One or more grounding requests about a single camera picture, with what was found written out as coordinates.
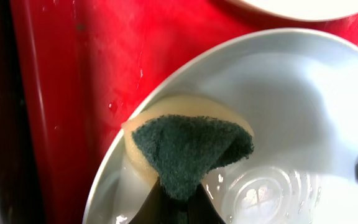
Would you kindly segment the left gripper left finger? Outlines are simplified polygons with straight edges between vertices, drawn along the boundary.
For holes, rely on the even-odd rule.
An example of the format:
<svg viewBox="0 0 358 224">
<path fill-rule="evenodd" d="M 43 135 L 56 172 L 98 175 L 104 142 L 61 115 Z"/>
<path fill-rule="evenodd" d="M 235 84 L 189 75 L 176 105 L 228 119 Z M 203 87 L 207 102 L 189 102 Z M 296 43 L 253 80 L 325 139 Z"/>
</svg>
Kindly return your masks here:
<svg viewBox="0 0 358 224">
<path fill-rule="evenodd" d="M 173 223 L 173 217 L 177 211 L 177 205 L 167 195 L 160 179 L 157 179 L 141 208 L 129 221 L 129 224 Z"/>
</svg>

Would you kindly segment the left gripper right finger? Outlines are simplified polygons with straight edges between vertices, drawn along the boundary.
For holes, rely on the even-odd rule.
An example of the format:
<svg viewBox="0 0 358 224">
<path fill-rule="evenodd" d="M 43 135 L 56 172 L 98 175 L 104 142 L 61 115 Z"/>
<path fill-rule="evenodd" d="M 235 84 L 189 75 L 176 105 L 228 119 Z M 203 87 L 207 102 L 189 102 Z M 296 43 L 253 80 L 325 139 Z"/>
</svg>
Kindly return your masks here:
<svg viewBox="0 0 358 224">
<path fill-rule="evenodd" d="M 214 208 L 202 184 L 187 202 L 188 224 L 225 224 Z"/>
</svg>

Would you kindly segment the green yellow sponge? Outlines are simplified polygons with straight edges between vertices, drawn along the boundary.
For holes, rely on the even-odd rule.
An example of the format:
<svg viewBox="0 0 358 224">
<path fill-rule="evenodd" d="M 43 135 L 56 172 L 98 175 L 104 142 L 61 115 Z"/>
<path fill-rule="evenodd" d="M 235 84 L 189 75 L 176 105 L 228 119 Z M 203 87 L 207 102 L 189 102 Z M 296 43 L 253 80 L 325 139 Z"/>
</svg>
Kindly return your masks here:
<svg viewBox="0 0 358 224">
<path fill-rule="evenodd" d="M 174 95 L 122 124 L 127 156 L 150 184 L 186 201 L 213 169 L 247 159 L 254 132 L 235 111 L 207 98 Z"/>
</svg>

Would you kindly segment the light blue plate front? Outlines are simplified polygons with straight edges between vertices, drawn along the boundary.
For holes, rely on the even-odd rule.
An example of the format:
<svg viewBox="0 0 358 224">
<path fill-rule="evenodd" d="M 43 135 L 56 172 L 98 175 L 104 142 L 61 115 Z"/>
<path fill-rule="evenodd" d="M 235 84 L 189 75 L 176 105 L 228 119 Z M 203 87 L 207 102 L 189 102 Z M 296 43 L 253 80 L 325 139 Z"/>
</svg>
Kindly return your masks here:
<svg viewBox="0 0 358 224">
<path fill-rule="evenodd" d="M 195 95 L 251 126 L 248 159 L 200 182 L 225 223 L 358 223 L 358 47 L 325 32 L 270 29 L 194 58 L 133 117 L 163 98 Z M 84 223 L 129 223 L 154 185 L 120 131 L 91 186 Z"/>
</svg>

